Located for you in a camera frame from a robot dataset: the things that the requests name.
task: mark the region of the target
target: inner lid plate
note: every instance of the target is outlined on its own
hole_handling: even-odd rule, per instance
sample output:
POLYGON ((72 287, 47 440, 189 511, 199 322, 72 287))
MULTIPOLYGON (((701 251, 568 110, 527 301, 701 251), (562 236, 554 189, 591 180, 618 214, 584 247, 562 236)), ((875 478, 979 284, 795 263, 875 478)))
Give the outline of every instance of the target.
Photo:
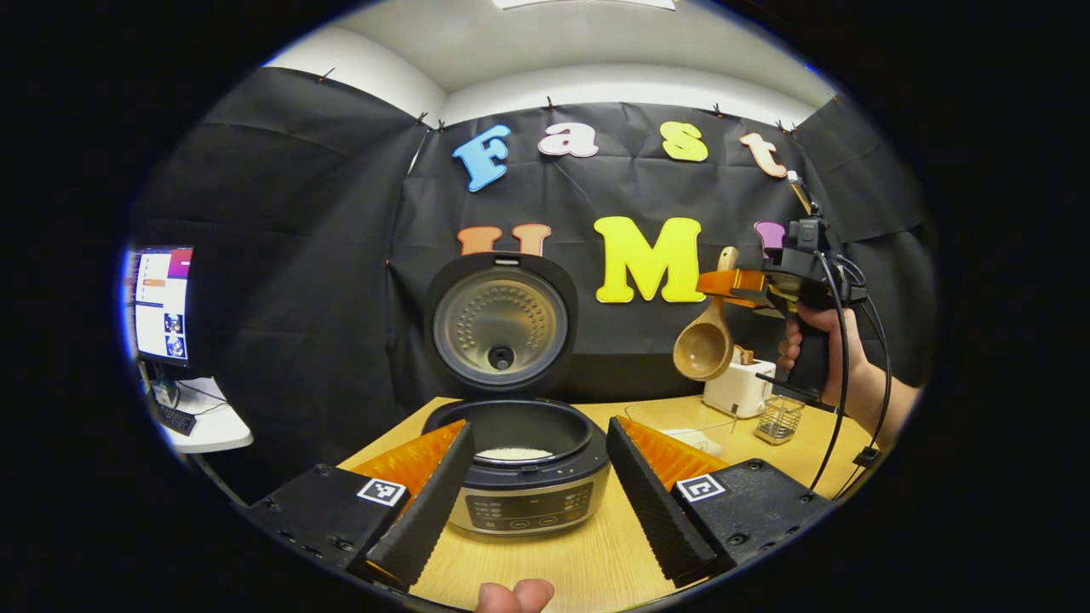
POLYGON ((443 361, 481 385, 510 385, 548 369, 568 335, 557 290, 518 266, 494 266, 456 283, 435 310, 443 361))

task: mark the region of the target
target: white wall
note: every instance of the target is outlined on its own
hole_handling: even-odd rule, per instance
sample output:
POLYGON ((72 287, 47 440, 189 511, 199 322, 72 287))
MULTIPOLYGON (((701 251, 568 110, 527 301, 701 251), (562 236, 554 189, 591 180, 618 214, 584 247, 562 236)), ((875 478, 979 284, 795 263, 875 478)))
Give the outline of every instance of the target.
POLYGON ((266 67, 325 74, 380 98, 424 123, 438 127, 447 93, 416 67, 372 40, 340 27, 325 27, 269 60, 266 67))
POLYGON ((584 64, 545 69, 471 85, 447 97, 448 124, 502 111, 576 103, 645 103, 700 109, 790 128, 816 108, 763 85, 699 70, 647 64, 584 64))
POLYGON ((448 94, 385 47, 339 27, 323 28, 265 65, 325 74, 372 94, 424 123, 447 124, 553 104, 626 101, 678 105, 764 123, 799 124, 816 107, 752 82, 692 69, 650 64, 583 64, 544 69, 470 85, 448 94))

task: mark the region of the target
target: wooden ladle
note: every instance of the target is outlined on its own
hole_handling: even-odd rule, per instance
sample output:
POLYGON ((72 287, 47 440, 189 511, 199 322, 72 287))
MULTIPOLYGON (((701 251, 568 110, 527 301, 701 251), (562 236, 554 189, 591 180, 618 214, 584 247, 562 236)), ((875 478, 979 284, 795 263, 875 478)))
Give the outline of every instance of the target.
MULTIPOLYGON (((730 271, 738 250, 728 247, 719 254, 717 271, 730 271)), ((674 341, 674 368, 686 378, 713 380, 730 366, 735 341, 723 321, 723 297, 712 295, 712 303, 686 326, 674 341)))

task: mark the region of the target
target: keyboard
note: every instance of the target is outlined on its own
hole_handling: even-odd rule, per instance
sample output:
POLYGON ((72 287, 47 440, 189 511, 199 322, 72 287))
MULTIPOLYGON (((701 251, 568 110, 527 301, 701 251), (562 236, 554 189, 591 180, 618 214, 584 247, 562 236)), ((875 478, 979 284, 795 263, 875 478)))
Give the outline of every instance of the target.
POLYGON ((156 416, 159 419, 159 423, 179 434, 189 436, 190 432, 193 432, 193 426, 197 424, 197 418, 185 411, 164 407, 159 402, 156 402, 156 406, 159 407, 159 414, 156 416))

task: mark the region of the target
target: rice cooker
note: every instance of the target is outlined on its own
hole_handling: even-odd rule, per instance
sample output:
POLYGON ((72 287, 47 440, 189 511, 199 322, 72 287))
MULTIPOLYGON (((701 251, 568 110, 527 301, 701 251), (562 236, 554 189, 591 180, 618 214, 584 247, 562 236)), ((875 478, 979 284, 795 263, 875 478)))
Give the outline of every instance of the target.
POLYGON ((451 524, 488 534, 549 532, 601 505, 605 433, 574 407, 537 396, 562 374, 578 304, 559 265, 522 253, 463 255, 432 280, 426 352, 463 400, 433 411, 423 433, 465 419, 476 447, 451 524))

